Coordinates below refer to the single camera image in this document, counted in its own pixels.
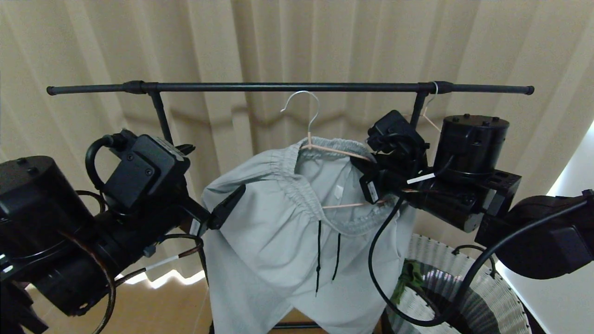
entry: wicker basket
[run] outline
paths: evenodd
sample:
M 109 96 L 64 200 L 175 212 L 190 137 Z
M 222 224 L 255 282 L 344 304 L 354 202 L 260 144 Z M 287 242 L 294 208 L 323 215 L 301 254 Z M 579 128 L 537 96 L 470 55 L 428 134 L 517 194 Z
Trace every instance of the wicker basket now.
M 424 274 L 423 288 L 438 306 L 445 306 L 474 259 L 464 254 L 453 254 L 447 245 L 413 234 L 407 258 L 421 264 Z M 491 268 L 482 266 L 476 275 L 460 314 L 453 318 L 454 327 L 443 323 L 434 327 L 420 327 L 404 321 L 387 308 L 392 330 L 396 334 L 530 334 L 530 326 L 522 303 L 499 274 L 492 277 Z M 431 320 L 433 310 L 411 289 L 406 288 L 398 308 L 419 320 Z

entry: tiled floor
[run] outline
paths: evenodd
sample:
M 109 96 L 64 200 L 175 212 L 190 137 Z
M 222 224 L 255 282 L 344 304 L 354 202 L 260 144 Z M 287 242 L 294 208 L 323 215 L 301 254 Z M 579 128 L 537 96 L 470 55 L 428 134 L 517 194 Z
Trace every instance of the tiled floor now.
M 85 316 L 67 317 L 36 289 L 28 289 L 35 301 L 33 308 L 49 325 L 47 334 L 92 333 L 105 312 L 107 298 Z M 206 334 L 212 321 L 208 287 L 203 279 L 192 285 L 182 285 L 174 279 L 158 289 L 148 283 L 123 284 L 118 288 L 113 316 L 102 332 L 142 334 Z M 284 321 L 309 321 L 294 311 Z M 322 334 L 321 329 L 275 330 L 274 334 Z

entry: white woven basket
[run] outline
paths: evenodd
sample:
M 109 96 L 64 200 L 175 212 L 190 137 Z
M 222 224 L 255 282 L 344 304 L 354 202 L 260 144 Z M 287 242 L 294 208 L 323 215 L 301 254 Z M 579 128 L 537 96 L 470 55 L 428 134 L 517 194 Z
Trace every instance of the white woven basket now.
M 424 271 L 424 287 L 452 300 L 458 284 L 464 279 L 474 259 L 422 235 L 413 234 L 407 258 L 418 261 Z M 475 334 L 531 334 L 522 303 L 499 274 L 491 276 L 491 268 L 482 266 L 470 286 L 472 292 L 460 307 L 469 329 Z M 407 288 L 398 308 L 419 320 L 430 320 L 433 310 Z M 405 322 L 387 308 L 390 323 L 397 334 L 435 333 L 458 334 L 444 323 L 435 327 L 420 327 Z

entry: curtain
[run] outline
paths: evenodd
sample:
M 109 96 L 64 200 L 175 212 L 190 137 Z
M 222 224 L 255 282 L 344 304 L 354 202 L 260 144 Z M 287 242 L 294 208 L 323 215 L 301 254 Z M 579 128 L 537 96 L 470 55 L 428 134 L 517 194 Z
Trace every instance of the curtain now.
M 2 1 L 2 161 L 52 156 L 76 189 L 92 190 L 89 144 L 127 128 L 160 135 L 147 96 L 51 97 L 46 86 L 176 82 L 335 81 L 534 85 L 531 96 L 439 95 L 427 115 L 499 116 L 511 127 L 498 168 L 523 176 L 516 198 L 545 194 L 594 119 L 592 1 Z M 176 144 L 194 144 L 189 192 L 252 155 L 307 134 L 315 101 L 289 93 L 164 93 Z M 392 109 L 410 113 L 411 93 L 318 93 L 316 136 L 363 141 Z M 421 119 L 432 144 L 439 133 Z M 103 179 L 117 160 L 100 152 Z M 416 232 L 450 245 L 473 235 L 421 213 Z M 168 241 L 142 266 L 191 242 Z M 176 268 L 191 276 L 197 257 Z

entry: beige curtain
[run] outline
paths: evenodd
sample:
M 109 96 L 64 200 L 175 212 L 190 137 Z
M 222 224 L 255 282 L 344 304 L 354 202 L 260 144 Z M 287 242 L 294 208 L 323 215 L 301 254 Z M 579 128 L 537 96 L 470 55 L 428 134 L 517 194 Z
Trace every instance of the beige curtain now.
M 439 95 L 428 115 L 511 122 L 498 167 L 523 176 L 518 198 L 544 194 L 594 118 L 592 1 L 2 1 L 0 159 L 49 155 L 76 189 L 88 145 L 122 127 L 160 134 L 150 99 L 125 93 L 50 97 L 46 86 L 144 81 L 338 81 L 534 85 L 531 96 Z M 364 140 L 409 93 L 319 93 L 315 135 Z M 288 93 L 164 93 L 176 143 L 190 156 L 189 191 L 263 150 L 305 137 L 315 104 Z M 438 133 L 421 121 L 437 145 Z M 98 157 L 106 178 L 116 160 Z M 416 226 L 451 245 L 466 235 L 428 215 Z M 191 242 L 160 247 L 152 263 Z M 184 276 L 197 258 L 177 268 Z

